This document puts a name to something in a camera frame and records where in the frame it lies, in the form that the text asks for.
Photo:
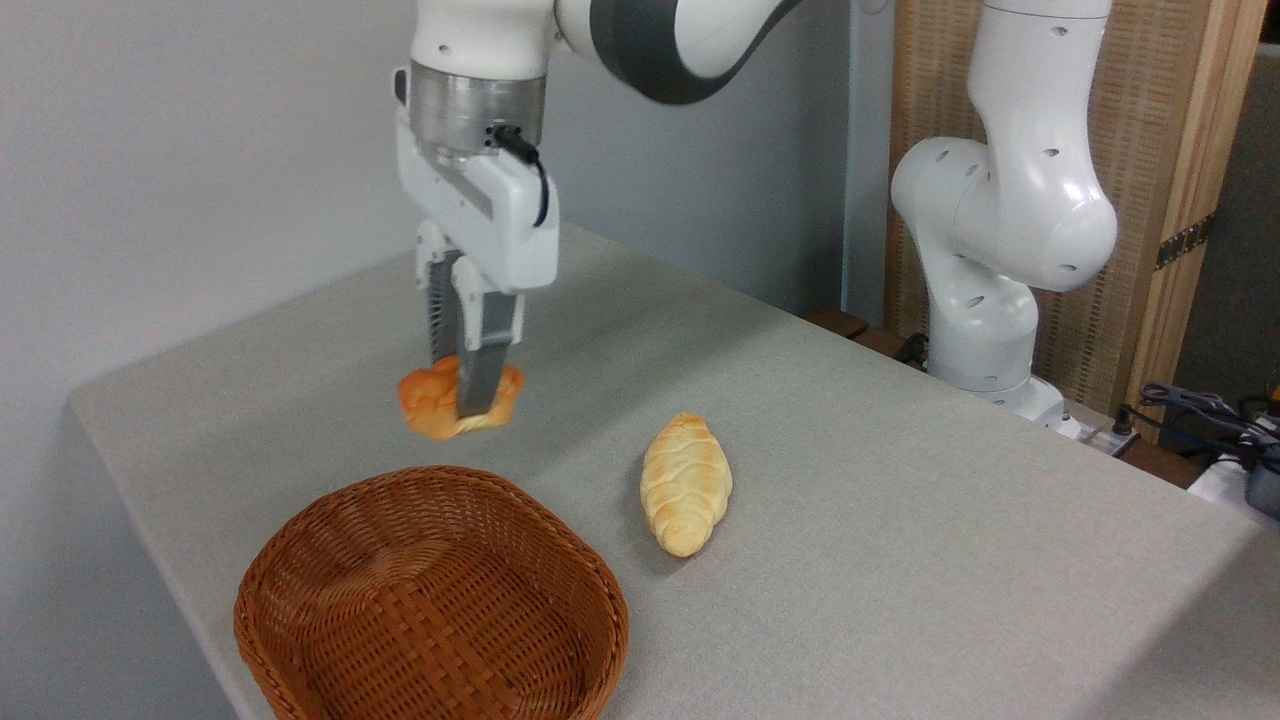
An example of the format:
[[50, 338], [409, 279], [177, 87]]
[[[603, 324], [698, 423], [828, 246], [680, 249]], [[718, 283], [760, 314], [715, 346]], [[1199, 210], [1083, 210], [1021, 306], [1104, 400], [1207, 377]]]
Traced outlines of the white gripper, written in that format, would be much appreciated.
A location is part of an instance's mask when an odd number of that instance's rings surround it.
[[522, 340], [521, 293], [557, 274], [559, 199], [538, 154], [547, 81], [401, 67], [394, 94], [399, 182], [429, 219], [417, 233], [416, 284], [430, 364], [457, 354], [458, 415], [479, 416]]

